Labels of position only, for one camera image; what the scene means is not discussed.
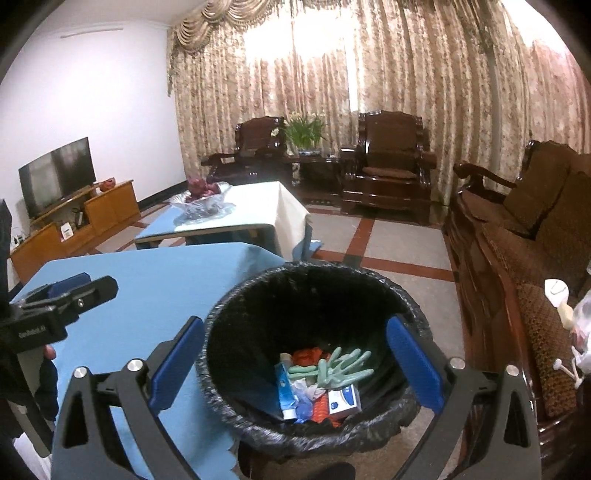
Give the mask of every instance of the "wooden cabinet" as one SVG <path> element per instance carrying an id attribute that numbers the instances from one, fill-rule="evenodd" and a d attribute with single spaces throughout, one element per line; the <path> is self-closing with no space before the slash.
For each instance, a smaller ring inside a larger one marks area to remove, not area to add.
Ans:
<path id="1" fill-rule="evenodd" d="M 74 236 L 68 240 L 61 241 L 59 226 L 49 223 L 16 247 L 11 252 L 10 258 L 21 282 L 29 281 L 47 262 L 83 255 L 139 220 L 138 202 L 131 182 L 131 180 L 125 181 L 112 190 L 93 196 L 84 202 L 89 225 L 76 230 Z M 64 202 L 51 213 L 67 205 L 68 203 Z"/>

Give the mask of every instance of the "green plant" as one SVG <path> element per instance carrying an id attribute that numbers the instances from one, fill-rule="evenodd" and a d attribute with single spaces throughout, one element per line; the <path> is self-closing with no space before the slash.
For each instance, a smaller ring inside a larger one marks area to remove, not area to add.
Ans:
<path id="1" fill-rule="evenodd" d="M 324 137 L 324 122 L 318 115 L 291 115 L 285 126 L 287 140 L 298 150 L 313 150 Z"/>

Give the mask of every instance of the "black garbage bin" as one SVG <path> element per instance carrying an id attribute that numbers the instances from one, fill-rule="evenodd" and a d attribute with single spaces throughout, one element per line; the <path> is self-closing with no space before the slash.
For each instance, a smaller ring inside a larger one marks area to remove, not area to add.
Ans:
<path id="1" fill-rule="evenodd" d="M 205 320 L 197 361 L 202 390 L 241 441 L 275 459 L 381 448 L 420 408 L 386 342 L 386 322 L 395 314 L 431 337 L 417 303 L 377 273 L 328 262 L 265 270 L 228 292 Z M 280 416 L 279 355 L 316 346 L 372 352 L 364 368 L 375 373 L 358 385 L 363 410 L 337 428 Z"/>

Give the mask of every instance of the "silver bolt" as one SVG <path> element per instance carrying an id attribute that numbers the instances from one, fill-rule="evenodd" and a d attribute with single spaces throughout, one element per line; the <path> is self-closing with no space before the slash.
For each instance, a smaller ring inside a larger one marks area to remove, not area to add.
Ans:
<path id="1" fill-rule="evenodd" d="M 131 372 L 137 372 L 138 370 L 141 370 L 143 366 L 144 363 L 140 359 L 136 358 L 127 364 L 127 370 Z"/>
<path id="2" fill-rule="evenodd" d="M 449 364 L 456 370 L 464 370 L 466 368 L 466 362 L 456 356 L 449 361 Z"/>
<path id="3" fill-rule="evenodd" d="M 83 378 L 86 376 L 87 373 L 88 370 L 86 369 L 86 367 L 78 367 L 76 368 L 76 370 L 74 370 L 74 376 L 76 378 Z"/>
<path id="4" fill-rule="evenodd" d="M 517 377 L 517 375 L 519 375 L 519 368 L 517 368 L 515 365 L 507 365 L 507 373 L 512 376 L 512 377 Z"/>

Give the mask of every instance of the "blue gripper pad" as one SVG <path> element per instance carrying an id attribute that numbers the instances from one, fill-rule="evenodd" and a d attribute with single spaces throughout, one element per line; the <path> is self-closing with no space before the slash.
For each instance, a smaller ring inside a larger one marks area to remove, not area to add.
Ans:
<path id="1" fill-rule="evenodd" d="M 386 339 L 419 403 L 439 414 L 445 404 L 441 376 L 398 317 L 389 319 Z"/>
<path id="2" fill-rule="evenodd" d="M 158 346 L 170 344 L 172 348 L 152 376 L 151 397 L 148 401 L 152 413 L 157 415 L 162 410 L 172 406 L 184 379 L 201 351 L 204 341 L 205 327 L 202 319 L 191 317 L 191 320 L 187 322 L 174 340 L 163 342 Z"/>
<path id="3" fill-rule="evenodd" d="M 79 273 L 78 275 L 74 275 L 73 277 L 67 278 L 65 280 L 61 280 L 55 282 L 49 289 L 47 290 L 47 298 L 54 299 L 63 295 L 67 291 L 74 290 L 74 288 L 81 287 L 82 285 L 89 284 L 91 282 L 90 275 L 88 273 Z"/>

